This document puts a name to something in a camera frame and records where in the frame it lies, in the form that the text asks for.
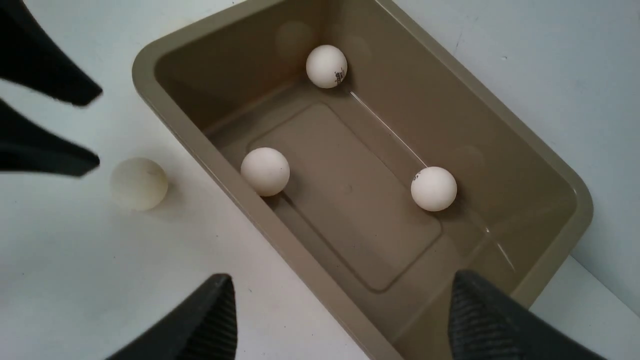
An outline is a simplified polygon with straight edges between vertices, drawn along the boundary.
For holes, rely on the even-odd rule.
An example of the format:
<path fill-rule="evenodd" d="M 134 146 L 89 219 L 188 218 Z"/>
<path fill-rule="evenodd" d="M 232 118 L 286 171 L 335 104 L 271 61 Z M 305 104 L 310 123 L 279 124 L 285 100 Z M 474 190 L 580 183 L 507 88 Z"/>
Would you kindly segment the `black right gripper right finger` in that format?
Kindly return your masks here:
<path fill-rule="evenodd" d="M 447 327 L 455 360 L 599 360 L 471 269 L 455 273 Z"/>

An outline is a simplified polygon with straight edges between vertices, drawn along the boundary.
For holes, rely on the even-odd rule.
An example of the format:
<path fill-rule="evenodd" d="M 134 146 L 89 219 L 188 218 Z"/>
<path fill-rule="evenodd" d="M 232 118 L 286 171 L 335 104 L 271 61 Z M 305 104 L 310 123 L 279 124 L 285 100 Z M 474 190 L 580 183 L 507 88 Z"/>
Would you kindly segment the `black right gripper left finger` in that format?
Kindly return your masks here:
<path fill-rule="evenodd" d="M 238 322 L 233 278 L 216 273 L 110 360 L 234 360 Z"/>

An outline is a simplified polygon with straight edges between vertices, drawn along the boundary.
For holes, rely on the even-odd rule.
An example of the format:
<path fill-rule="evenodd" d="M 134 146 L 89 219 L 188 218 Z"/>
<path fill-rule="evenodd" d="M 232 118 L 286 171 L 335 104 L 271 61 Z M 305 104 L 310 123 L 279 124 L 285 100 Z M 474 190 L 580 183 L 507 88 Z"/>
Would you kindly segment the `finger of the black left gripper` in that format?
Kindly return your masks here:
<path fill-rule="evenodd" d="M 98 155 L 39 127 L 0 103 L 0 170 L 82 177 L 100 165 Z"/>
<path fill-rule="evenodd" d="M 78 107 L 103 89 L 46 34 L 22 0 L 0 2 L 1 78 Z"/>

